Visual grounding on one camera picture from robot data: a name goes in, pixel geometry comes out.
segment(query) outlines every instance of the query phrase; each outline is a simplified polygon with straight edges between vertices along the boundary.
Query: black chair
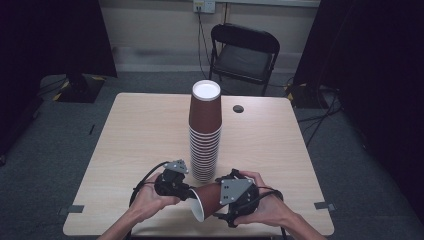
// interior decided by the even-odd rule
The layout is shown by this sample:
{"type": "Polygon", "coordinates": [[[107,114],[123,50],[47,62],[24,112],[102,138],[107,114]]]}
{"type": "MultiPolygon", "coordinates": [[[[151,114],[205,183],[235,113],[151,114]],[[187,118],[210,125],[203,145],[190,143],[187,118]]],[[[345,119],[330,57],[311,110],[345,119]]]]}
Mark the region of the black chair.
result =
{"type": "Polygon", "coordinates": [[[280,52],[280,43],[268,32],[230,23],[212,28],[212,57],[209,79],[212,73],[254,84],[264,85],[265,95],[269,78],[280,52]],[[222,43],[218,53],[217,45],[222,43]]]}

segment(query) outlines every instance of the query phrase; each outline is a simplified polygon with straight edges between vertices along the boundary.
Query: gray carpet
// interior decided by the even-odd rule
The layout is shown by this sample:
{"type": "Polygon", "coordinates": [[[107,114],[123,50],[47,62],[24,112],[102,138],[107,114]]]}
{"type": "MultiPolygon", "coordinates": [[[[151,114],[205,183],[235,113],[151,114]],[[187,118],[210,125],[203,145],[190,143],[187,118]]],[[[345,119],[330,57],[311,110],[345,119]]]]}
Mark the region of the gray carpet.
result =
{"type": "MultiPolygon", "coordinates": [[[[266,96],[284,97],[291,75],[273,74],[266,96]]],[[[51,76],[42,86],[63,76],[51,76]]],[[[93,104],[52,101],[59,83],[43,88],[38,117],[18,139],[0,168],[0,239],[73,239],[62,232],[97,140],[120,92],[190,93],[201,72],[119,73],[108,78],[93,104]]],[[[224,94],[258,96],[261,87],[239,81],[221,83],[224,94]]],[[[298,119],[321,109],[295,109],[298,119]]],[[[312,122],[301,123],[305,130],[312,122]]],[[[304,133],[309,140],[314,128],[304,133]]],[[[324,120],[308,151],[331,212],[329,239],[424,239],[424,228],[386,171],[362,147],[343,112],[324,120]]]]}

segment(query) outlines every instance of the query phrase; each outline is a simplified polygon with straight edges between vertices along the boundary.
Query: metal bracket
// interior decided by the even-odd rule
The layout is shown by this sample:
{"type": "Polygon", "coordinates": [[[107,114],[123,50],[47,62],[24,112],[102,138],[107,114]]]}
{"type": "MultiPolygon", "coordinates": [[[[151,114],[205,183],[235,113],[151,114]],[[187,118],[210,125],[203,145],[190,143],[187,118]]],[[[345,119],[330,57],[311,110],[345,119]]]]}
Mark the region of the metal bracket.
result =
{"type": "Polygon", "coordinates": [[[166,163],[163,165],[164,168],[175,171],[175,172],[179,172],[179,173],[183,173],[183,174],[188,174],[188,169],[187,166],[185,165],[184,160],[180,159],[177,161],[173,161],[170,163],[166,163]]]}
{"type": "Polygon", "coordinates": [[[239,197],[253,184],[251,179],[225,179],[221,180],[221,205],[237,201],[239,197]]]}
{"type": "Polygon", "coordinates": [[[317,202],[314,203],[315,205],[315,209],[319,210],[319,209],[328,209],[329,212],[335,211],[336,210],[336,205],[330,203],[327,204],[326,202],[317,202]]]}
{"type": "Polygon", "coordinates": [[[84,205],[71,205],[68,208],[61,208],[57,215],[66,216],[68,213],[82,213],[84,205]]]}

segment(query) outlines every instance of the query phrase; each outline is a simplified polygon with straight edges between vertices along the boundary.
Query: small black object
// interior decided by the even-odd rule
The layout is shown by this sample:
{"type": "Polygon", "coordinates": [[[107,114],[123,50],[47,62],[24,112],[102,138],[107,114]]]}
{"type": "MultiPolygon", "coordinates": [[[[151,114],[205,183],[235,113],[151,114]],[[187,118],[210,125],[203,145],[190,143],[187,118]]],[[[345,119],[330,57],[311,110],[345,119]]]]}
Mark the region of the small black object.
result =
{"type": "Polygon", "coordinates": [[[85,77],[82,74],[66,74],[65,83],[55,96],[57,102],[94,103],[104,80],[85,77]]]}
{"type": "Polygon", "coordinates": [[[6,155],[0,156],[0,166],[3,166],[6,164],[6,155]]]}
{"type": "Polygon", "coordinates": [[[190,186],[183,183],[184,174],[165,169],[155,181],[156,193],[160,196],[175,196],[185,201],[192,196],[190,186]]]}
{"type": "Polygon", "coordinates": [[[233,111],[236,112],[236,113],[242,113],[244,111],[244,108],[243,108],[243,106],[235,105],[233,107],[233,111]]]}
{"type": "Polygon", "coordinates": [[[59,209],[59,212],[57,213],[57,215],[67,216],[68,213],[82,213],[83,210],[84,210],[84,205],[71,205],[67,208],[59,209]]]}
{"type": "Polygon", "coordinates": [[[307,86],[288,86],[285,90],[293,108],[327,109],[328,104],[320,91],[307,86]]]}
{"type": "Polygon", "coordinates": [[[315,209],[328,209],[329,212],[336,210],[336,206],[332,203],[328,204],[326,202],[316,202],[314,203],[315,209]]]}
{"type": "Polygon", "coordinates": [[[94,127],[95,127],[95,126],[96,126],[95,124],[93,124],[93,126],[91,126],[90,133],[89,133],[88,135],[93,134],[93,131],[94,131],[94,127]]]}

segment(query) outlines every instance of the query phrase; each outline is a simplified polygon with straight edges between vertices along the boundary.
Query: black stand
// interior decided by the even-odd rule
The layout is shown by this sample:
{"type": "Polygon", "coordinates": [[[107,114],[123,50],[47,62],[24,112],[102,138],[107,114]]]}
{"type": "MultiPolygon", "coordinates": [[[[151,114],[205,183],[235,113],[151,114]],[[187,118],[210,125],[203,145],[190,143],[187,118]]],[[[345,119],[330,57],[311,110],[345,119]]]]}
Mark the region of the black stand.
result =
{"type": "Polygon", "coordinates": [[[286,89],[287,98],[293,108],[326,109],[328,104],[321,92],[309,86],[290,85],[286,89]]]}
{"type": "Polygon", "coordinates": [[[84,77],[81,73],[68,73],[68,79],[57,95],[54,97],[58,102],[94,103],[104,79],[84,77]]]}

